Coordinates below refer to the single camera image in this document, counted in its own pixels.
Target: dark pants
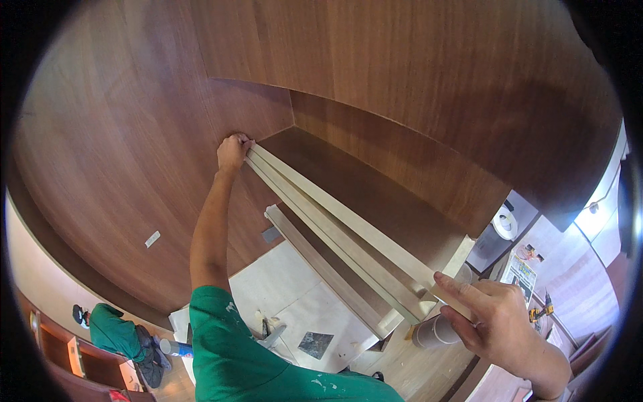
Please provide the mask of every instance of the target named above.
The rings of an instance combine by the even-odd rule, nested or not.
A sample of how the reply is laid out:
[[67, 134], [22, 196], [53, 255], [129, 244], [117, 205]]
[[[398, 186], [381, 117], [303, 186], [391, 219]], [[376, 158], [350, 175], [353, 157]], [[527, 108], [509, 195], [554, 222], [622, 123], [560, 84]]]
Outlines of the dark pants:
[[136, 326], [136, 335], [138, 335], [138, 341], [141, 343], [141, 350], [138, 354], [139, 356], [142, 354], [145, 355], [145, 358], [142, 361], [136, 363], [138, 365], [138, 369], [141, 370], [141, 374], [143, 375], [143, 378], [145, 378], [147, 385], [152, 388], [158, 388], [159, 385], [161, 385], [164, 371], [160, 364], [161, 356], [154, 347], [150, 333], [147, 332], [147, 329], [144, 326]]

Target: power drill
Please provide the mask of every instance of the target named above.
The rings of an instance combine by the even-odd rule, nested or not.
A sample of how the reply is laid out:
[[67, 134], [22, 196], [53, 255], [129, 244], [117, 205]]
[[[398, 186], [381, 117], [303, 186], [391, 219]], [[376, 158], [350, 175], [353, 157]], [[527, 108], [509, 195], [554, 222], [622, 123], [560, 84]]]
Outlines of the power drill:
[[543, 315], [550, 315], [554, 312], [554, 305], [552, 304], [552, 297], [545, 289], [545, 307], [541, 309], [531, 309], [529, 311], [529, 322], [536, 322]]

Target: tape roll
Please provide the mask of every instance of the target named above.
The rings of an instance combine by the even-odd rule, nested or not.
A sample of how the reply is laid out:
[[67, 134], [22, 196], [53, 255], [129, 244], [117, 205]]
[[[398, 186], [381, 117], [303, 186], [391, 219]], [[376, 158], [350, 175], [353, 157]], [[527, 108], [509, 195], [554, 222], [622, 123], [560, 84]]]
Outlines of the tape roll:
[[518, 222], [506, 206], [501, 206], [491, 220], [498, 236], [505, 240], [513, 240], [518, 235]]

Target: green shirt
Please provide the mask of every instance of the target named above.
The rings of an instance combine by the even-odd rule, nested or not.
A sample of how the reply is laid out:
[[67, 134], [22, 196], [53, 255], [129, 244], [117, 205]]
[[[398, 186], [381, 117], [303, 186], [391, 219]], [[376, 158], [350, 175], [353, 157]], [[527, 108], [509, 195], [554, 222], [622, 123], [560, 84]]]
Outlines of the green shirt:
[[259, 345], [221, 288], [201, 286], [190, 301], [195, 397], [200, 401], [402, 401], [382, 381], [297, 367]]
[[95, 347], [108, 352], [124, 354], [136, 362], [143, 361], [145, 353], [141, 351], [135, 325], [120, 317], [123, 312], [109, 304], [98, 303], [89, 316], [89, 334]]

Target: worker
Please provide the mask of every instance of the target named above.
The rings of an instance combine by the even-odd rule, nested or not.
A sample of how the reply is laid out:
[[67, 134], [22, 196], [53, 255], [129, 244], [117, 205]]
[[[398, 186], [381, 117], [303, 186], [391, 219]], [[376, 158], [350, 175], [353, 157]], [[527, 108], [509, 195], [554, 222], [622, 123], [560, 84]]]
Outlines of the worker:
[[121, 317], [123, 312], [109, 304], [98, 303], [91, 311], [74, 304], [72, 315], [81, 327], [89, 329], [91, 343], [112, 353], [120, 353], [136, 364], [143, 378], [152, 388], [158, 388], [163, 373], [172, 365], [142, 325], [134, 325]]
[[[197, 220], [190, 249], [190, 321], [197, 401], [402, 401], [382, 378], [356, 372], [328, 374], [291, 365], [259, 345], [239, 316], [230, 291], [228, 201], [246, 151], [245, 134], [226, 138], [217, 150], [217, 171]], [[560, 395], [571, 370], [563, 353], [532, 329], [520, 289], [488, 280], [474, 286], [442, 275], [445, 292], [470, 308], [474, 326], [451, 307], [440, 309], [464, 345], [510, 373], [531, 380], [539, 397]]]

